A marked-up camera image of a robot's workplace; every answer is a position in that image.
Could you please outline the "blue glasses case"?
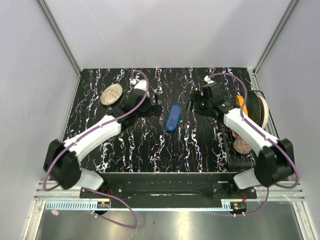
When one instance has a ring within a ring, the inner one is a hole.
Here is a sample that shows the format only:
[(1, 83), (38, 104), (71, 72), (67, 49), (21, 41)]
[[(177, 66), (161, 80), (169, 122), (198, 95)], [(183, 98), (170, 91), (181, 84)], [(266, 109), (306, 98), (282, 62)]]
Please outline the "blue glasses case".
[(169, 132), (175, 131), (178, 123), (180, 121), (180, 115), (181, 115), (182, 108), (178, 104), (174, 104), (171, 107), (167, 123), (166, 123), (166, 130)]

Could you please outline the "red frame sunglasses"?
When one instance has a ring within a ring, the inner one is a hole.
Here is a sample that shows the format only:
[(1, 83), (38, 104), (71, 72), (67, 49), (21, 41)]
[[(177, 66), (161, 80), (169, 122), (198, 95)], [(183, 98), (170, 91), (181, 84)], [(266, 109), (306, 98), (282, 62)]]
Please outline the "red frame sunglasses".
[(170, 120), (168, 121), (168, 127), (170, 129), (174, 129), (177, 127), (177, 124), (178, 124), (178, 121), (179, 121), (179, 115), (176, 115), (176, 114), (172, 114), (170, 116)]

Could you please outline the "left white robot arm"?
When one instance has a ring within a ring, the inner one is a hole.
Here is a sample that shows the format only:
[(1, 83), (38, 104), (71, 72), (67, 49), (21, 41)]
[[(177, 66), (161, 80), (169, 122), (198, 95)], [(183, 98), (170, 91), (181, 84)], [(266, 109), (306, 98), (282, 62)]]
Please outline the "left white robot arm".
[(108, 193), (105, 179), (94, 170), (81, 168), (81, 161), (99, 145), (133, 126), (138, 119), (158, 116), (161, 109), (161, 105), (151, 103), (148, 82), (138, 81), (127, 100), (98, 123), (63, 142), (56, 139), (49, 144), (43, 164), (44, 179), (52, 178), (64, 190), (75, 186), (87, 188), (95, 197), (103, 198)]

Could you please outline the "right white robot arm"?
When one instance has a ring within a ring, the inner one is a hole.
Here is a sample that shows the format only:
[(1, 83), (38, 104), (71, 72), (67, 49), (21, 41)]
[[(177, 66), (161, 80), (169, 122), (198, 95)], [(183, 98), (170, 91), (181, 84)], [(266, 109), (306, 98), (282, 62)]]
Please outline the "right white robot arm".
[(225, 99), (217, 83), (192, 90), (188, 105), (195, 114), (211, 117), (233, 130), (257, 156), (254, 168), (236, 174), (227, 185), (230, 197), (239, 198), (250, 187), (270, 187), (295, 173), (293, 144), (263, 130), (239, 105)]

